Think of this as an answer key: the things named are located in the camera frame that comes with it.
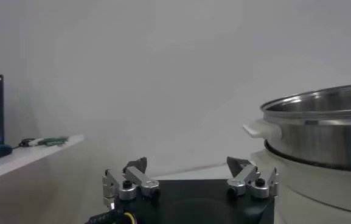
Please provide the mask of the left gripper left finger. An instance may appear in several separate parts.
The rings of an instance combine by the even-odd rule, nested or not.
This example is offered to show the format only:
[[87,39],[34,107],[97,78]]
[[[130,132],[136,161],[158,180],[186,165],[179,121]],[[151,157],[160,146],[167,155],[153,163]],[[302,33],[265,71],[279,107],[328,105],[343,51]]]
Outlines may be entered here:
[[122,173],[106,169],[102,177],[103,200],[132,201],[137,197],[138,189],[143,197],[157,199],[161,194],[159,181],[146,176],[146,169],[146,157],[128,162]]

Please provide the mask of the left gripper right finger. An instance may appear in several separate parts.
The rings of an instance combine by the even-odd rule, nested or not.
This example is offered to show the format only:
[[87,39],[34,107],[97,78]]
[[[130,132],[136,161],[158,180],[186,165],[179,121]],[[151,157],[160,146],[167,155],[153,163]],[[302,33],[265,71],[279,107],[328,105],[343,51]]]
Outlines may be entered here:
[[257,199],[278,196],[279,173],[275,167],[260,170],[247,159],[228,156],[226,159],[232,178],[227,180],[228,196],[238,198],[246,193]]

